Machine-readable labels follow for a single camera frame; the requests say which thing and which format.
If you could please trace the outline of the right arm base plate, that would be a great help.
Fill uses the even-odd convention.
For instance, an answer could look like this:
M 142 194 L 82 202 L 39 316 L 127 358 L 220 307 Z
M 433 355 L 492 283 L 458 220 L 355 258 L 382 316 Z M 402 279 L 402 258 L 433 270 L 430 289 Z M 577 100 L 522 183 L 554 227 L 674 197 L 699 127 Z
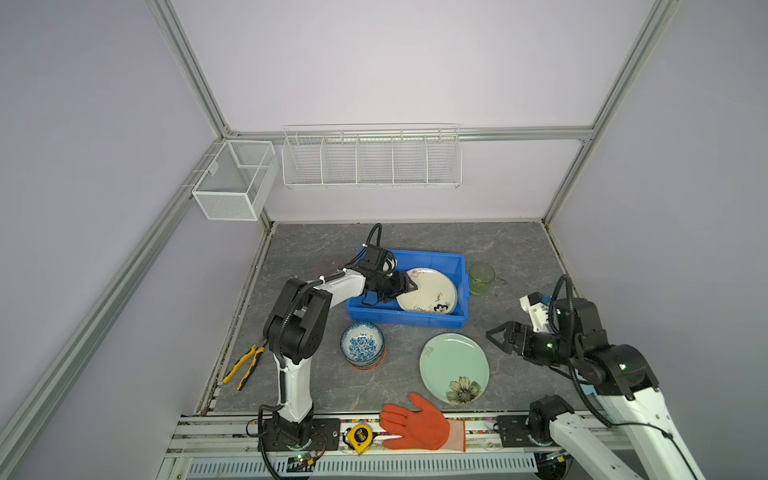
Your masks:
M 527 414 L 499 415 L 493 430 L 504 448 L 537 447 L 530 435 Z

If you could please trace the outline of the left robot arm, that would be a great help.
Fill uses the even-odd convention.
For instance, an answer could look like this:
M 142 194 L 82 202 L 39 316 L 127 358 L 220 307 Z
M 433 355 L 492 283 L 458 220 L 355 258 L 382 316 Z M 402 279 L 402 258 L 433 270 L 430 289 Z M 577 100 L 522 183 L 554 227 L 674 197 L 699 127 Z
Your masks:
M 397 269 L 395 254 L 380 245 L 383 226 L 374 224 L 352 260 L 329 275 L 286 281 L 265 322 L 263 338 L 276 361 L 278 400 L 272 408 L 284 423 L 302 427 L 311 419 L 311 359 L 323 339 L 332 308 L 354 298 L 393 302 L 417 289 Z

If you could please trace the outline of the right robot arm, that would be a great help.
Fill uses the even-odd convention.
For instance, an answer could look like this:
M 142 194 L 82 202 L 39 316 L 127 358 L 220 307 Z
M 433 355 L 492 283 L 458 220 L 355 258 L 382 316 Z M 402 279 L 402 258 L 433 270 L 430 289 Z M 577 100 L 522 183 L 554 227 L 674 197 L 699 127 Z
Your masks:
M 575 295 L 569 275 L 558 279 L 550 297 L 533 292 L 520 305 L 529 323 L 509 321 L 487 331 L 492 344 L 570 380 L 603 427 L 627 436 L 649 478 L 703 478 L 646 358 L 633 346 L 609 341 L 597 306 Z M 555 449 L 537 457 L 542 479 L 564 478 L 569 460 L 595 479 L 638 476 L 559 395 L 532 402 L 526 417 L 500 417 L 496 429 L 505 446 L 530 442 Z

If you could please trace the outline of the cream floral plate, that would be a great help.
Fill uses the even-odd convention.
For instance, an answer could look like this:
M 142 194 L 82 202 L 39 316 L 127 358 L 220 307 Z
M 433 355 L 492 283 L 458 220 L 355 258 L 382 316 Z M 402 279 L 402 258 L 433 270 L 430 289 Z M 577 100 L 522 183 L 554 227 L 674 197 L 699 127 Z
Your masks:
M 396 298 L 403 311 L 437 315 L 454 312 L 458 290 L 449 277 L 431 268 L 413 268 L 407 275 L 409 291 Z

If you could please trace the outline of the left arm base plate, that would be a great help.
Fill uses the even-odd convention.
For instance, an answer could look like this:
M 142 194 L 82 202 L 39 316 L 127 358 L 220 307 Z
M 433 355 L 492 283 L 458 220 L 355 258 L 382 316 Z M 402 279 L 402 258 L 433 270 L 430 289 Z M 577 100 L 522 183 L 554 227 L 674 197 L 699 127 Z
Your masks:
M 268 452 L 336 451 L 341 437 L 339 418 L 308 418 L 289 422 L 278 416 L 263 421 L 260 444 Z

